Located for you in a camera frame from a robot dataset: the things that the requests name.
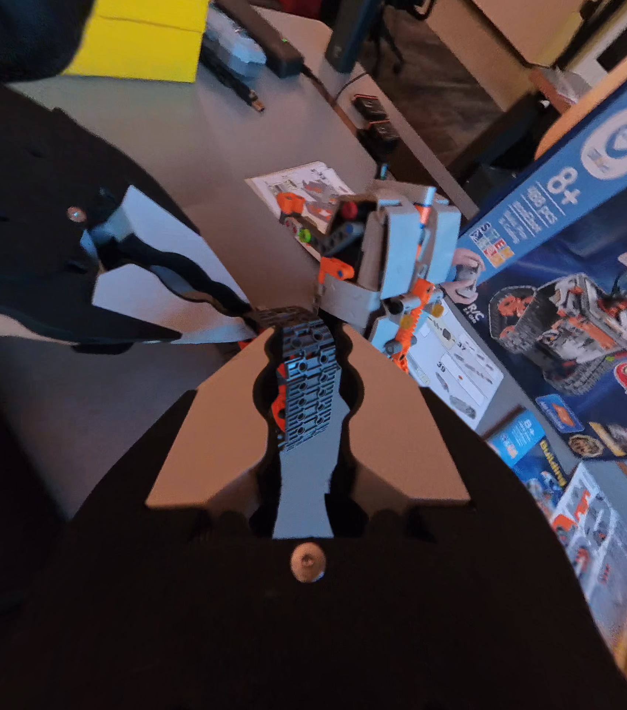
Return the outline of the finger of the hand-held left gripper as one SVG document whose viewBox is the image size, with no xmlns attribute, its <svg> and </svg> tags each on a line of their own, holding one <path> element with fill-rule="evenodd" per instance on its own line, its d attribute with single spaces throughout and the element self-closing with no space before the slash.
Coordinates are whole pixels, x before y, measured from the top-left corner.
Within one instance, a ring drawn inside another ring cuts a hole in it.
<svg viewBox="0 0 627 710">
<path fill-rule="evenodd" d="M 153 273 L 172 293 L 210 302 L 225 315 L 243 317 L 253 310 L 202 236 L 133 186 L 108 217 L 85 231 L 84 239 L 100 261 L 99 275 L 133 264 Z"/>
<path fill-rule="evenodd" d="M 241 317 L 228 316 L 205 300 L 172 293 L 153 274 L 127 264 L 100 274 L 92 304 L 180 334 L 175 344 L 220 344 L 256 337 Z"/>
</svg>

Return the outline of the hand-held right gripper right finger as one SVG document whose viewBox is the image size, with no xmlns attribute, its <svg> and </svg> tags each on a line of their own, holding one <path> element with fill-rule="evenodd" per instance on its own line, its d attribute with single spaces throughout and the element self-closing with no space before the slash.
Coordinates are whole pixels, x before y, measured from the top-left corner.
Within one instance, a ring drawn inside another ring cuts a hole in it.
<svg viewBox="0 0 627 710">
<path fill-rule="evenodd" d="M 470 494 L 421 389 L 349 324 L 336 326 L 347 406 L 327 492 L 334 537 L 362 537 L 374 516 L 460 508 Z"/>
</svg>

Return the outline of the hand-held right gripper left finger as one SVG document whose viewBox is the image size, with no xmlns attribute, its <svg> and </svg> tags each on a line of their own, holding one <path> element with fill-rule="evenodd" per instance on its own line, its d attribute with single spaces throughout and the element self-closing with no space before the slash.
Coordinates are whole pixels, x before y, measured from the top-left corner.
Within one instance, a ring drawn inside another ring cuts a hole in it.
<svg viewBox="0 0 627 710">
<path fill-rule="evenodd" d="M 263 410 L 275 339 L 274 328 L 265 329 L 195 391 L 146 497 L 150 511 L 189 510 L 256 531 L 281 484 L 276 425 Z"/>
</svg>

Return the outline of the dark grey toy track belt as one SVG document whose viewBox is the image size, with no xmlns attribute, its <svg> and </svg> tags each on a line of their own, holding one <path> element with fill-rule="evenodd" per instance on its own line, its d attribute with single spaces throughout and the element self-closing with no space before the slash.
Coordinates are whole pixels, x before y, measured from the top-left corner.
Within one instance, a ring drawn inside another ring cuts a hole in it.
<svg viewBox="0 0 627 710">
<path fill-rule="evenodd" d="M 278 449 L 290 451 L 330 422 L 340 371 L 335 338 L 317 313 L 298 306 L 251 310 L 245 322 L 258 334 L 273 331 L 263 396 Z"/>
</svg>

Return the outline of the grey orange block toy robot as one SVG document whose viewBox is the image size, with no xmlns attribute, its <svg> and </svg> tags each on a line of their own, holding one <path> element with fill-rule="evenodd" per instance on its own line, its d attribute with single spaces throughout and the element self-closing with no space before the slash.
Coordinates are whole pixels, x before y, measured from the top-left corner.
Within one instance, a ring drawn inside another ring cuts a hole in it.
<svg viewBox="0 0 627 710">
<path fill-rule="evenodd" d="M 452 268 L 461 213 L 430 185 L 373 180 L 359 193 L 305 165 L 262 187 L 318 262 L 314 306 L 349 324 L 409 374 L 419 326 Z"/>
</svg>

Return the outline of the grey desk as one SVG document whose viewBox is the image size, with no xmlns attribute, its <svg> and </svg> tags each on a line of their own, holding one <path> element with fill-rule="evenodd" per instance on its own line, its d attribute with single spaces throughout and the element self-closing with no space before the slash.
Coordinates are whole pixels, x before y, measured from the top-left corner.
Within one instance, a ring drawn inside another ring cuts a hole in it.
<svg viewBox="0 0 627 710">
<path fill-rule="evenodd" d="M 274 224 L 264 233 L 269 213 L 242 187 L 225 202 L 222 169 L 260 148 L 269 159 L 273 129 L 253 116 L 244 138 L 213 129 L 201 85 L 54 76 L 8 87 L 140 164 L 253 310 L 312 310 L 314 277 L 291 239 Z M 556 535 L 432 393 L 421 391 L 467 506 L 386 511 L 362 537 L 334 537 L 338 374 L 333 421 L 292 452 L 293 471 L 280 461 L 256 531 L 150 511 L 208 379 L 185 385 L 186 367 L 204 373 L 194 344 L 105 354 L 0 337 L 0 411 L 37 466 L 42 449 L 25 433 L 66 445 L 66 473 L 45 480 L 80 503 L 0 662 L 0 709 L 627 709 L 627 678 Z"/>
</svg>

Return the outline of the open instruction booklet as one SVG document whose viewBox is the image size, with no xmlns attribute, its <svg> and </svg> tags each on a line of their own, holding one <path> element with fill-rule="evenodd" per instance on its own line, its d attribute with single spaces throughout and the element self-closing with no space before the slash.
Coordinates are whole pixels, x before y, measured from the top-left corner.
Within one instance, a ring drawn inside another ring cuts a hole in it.
<svg viewBox="0 0 627 710">
<path fill-rule="evenodd" d="M 348 188 L 326 164 L 310 164 L 314 165 L 314 171 L 331 170 L 333 180 Z M 261 188 L 266 187 L 274 176 L 291 175 L 305 165 L 249 178 L 246 182 L 269 207 Z M 429 388 L 445 401 L 472 429 L 479 426 L 503 375 L 452 314 L 451 303 L 473 304 L 478 296 L 478 279 L 484 269 L 480 257 L 457 244 L 452 268 L 441 285 L 443 298 L 433 301 L 427 308 L 426 318 L 419 326 L 416 343 L 408 356 L 409 375 L 417 384 Z"/>
</svg>

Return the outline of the blue cover booklet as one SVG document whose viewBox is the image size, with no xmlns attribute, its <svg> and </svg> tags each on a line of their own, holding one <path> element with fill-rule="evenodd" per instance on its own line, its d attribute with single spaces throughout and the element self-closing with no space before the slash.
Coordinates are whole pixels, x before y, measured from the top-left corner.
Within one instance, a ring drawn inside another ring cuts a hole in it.
<svg viewBox="0 0 627 710">
<path fill-rule="evenodd" d="M 570 475 L 562 467 L 539 420 L 520 410 L 485 438 L 529 492 L 547 520 L 565 493 Z"/>
</svg>

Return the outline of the yellow storage bin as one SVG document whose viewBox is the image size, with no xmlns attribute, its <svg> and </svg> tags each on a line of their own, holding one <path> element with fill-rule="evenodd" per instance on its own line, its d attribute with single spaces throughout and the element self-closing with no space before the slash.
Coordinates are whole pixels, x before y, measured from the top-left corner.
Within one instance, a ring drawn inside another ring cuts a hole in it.
<svg viewBox="0 0 627 710">
<path fill-rule="evenodd" d="M 96 1 L 93 11 L 104 19 L 202 33 L 208 7 L 208 1 Z"/>
<path fill-rule="evenodd" d="M 202 33 L 93 16 L 63 75 L 194 83 Z"/>
</svg>

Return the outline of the grey device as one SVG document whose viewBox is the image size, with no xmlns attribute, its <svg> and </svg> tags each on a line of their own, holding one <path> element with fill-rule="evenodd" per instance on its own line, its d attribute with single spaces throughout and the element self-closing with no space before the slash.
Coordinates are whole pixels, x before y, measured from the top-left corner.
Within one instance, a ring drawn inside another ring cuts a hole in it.
<svg viewBox="0 0 627 710">
<path fill-rule="evenodd" d="M 255 80 L 266 66 L 262 47 L 235 20 L 211 3 L 202 35 L 202 62 L 218 61 L 238 78 Z"/>
</svg>

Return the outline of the black power adapter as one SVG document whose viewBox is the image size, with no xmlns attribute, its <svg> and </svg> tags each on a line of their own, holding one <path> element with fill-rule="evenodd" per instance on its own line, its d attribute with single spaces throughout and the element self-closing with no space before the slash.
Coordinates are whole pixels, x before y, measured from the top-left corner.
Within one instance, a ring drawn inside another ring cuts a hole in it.
<svg viewBox="0 0 627 710">
<path fill-rule="evenodd" d="M 299 76 L 305 60 L 293 44 L 262 17 L 248 1 L 215 1 L 263 49 L 266 66 L 279 79 Z"/>
</svg>

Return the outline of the sticker sheet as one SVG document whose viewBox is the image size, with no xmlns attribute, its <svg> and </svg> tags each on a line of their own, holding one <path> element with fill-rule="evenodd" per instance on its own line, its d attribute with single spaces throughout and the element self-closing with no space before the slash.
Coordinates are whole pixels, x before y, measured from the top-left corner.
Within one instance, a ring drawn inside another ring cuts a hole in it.
<svg viewBox="0 0 627 710">
<path fill-rule="evenodd" d="M 611 651 L 627 649 L 627 525 L 589 468 L 580 463 L 550 527 Z"/>
</svg>

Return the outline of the black battery pack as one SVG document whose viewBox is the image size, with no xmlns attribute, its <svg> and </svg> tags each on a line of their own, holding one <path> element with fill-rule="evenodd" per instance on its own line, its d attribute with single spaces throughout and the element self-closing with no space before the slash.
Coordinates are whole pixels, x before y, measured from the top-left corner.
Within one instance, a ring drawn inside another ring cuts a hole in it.
<svg viewBox="0 0 627 710">
<path fill-rule="evenodd" d="M 389 115 L 377 96 L 370 94 L 354 94 L 352 107 L 368 123 L 389 121 Z"/>
<path fill-rule="evenodd" d="M 389 119 L 370 121 L 362 129 L 362 136 L 371 145 L 386 151 L 393 150 L 400 141 L 398 131 Z"/>
</svg>

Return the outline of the dark slim upright device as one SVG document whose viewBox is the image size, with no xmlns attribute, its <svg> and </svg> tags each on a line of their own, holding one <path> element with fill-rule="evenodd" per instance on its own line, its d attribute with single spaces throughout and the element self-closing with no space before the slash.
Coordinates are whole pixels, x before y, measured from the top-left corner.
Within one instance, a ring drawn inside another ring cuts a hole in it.
<svg viewBox="0 0 627 710">
<path fill-rule="evenodd" d="M 340 74 L 349 74 L 359 58 L 382 1 L 322 1 L 320 20 L 332 33 L 325 59 Z"/>
</svg>

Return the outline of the blue toy robot box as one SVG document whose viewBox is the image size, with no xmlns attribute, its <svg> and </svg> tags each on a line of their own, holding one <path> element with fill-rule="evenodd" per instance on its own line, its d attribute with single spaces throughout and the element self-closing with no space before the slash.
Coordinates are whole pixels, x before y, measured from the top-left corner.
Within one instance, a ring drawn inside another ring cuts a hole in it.
<svg viewBox="0 0 627 710">
<path fill-rule="evenodd" d="M 477 217 L 468 321 L 567 446 L 627 459 L 627 80 Z"/>
</svg>

